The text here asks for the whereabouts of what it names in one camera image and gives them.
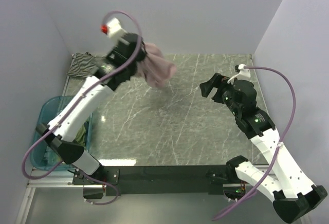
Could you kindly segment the pink tank top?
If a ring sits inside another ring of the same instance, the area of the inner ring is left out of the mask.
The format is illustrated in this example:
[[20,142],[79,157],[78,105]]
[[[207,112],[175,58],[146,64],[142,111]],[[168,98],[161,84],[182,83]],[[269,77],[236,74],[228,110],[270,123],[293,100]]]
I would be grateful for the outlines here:
[[138,78],[143,78],[153,88],[164,87],[176,73],[176,66],[167,61],[160,49],[153,43],[145,43],[146,56],[137,63]]

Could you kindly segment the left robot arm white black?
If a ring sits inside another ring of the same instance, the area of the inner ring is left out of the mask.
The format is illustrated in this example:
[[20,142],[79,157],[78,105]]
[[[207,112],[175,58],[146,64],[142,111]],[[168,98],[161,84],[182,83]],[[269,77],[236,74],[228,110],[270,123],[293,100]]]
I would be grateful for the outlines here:
[[126,33],[105,58],[96,62],[66,107],[48,124],[36,127],[60,161],[83,171],[85,179],[92,184],[106,179],[104,167],[84,146],[78,144],[77,133],[99,103],[135,75],[137,63],[144,60],[146,54],[142,37]]

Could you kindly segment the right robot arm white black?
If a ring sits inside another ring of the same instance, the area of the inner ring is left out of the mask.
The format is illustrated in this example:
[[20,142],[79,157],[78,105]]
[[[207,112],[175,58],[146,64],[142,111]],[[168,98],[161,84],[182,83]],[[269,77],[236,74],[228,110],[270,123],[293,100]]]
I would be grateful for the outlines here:
[[272,202],[275,212],[286,223],[295,222],[327,197],[324,186],[316,185],[304,174],[280,141],[275,124],[257,106],[257,91],[251,82],[216,73],[199,87],[205,98],[213,88],[217,89],[212,100],[228,107],[238,128],[258,148],[275,174],[272,178],[239,156],[227,162],[225,172],[229,181],[241,180],[255,187]]

